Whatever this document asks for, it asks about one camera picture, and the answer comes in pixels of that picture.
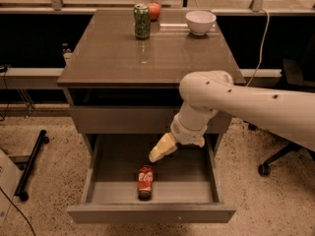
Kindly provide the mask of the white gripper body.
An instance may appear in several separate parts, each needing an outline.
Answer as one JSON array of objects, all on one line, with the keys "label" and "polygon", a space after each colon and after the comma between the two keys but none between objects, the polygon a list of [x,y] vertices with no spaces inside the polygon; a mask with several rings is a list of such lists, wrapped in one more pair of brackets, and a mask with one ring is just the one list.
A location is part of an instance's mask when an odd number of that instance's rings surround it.
[{"label": "white gripper body", "polygon": [[186,116],[177,113],[170,126],[171,134],[182,145],[194,145],[194,142],[203,137],[207,130],[206,119],[200,116]]}]

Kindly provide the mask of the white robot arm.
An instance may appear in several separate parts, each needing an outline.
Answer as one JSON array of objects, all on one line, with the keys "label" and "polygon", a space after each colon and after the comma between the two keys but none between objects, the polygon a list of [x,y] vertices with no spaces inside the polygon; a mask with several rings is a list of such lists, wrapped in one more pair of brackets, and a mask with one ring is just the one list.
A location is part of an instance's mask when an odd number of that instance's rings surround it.
[{"label": "white robot arm", "polygon": [[240,87],[225,71],[190,73],[179,93],[183,104],[170,131],[150,151],[151,162],[175,152],[179,144],[203,147],[208,123],[221,111],[315,150],[314,93]]}]

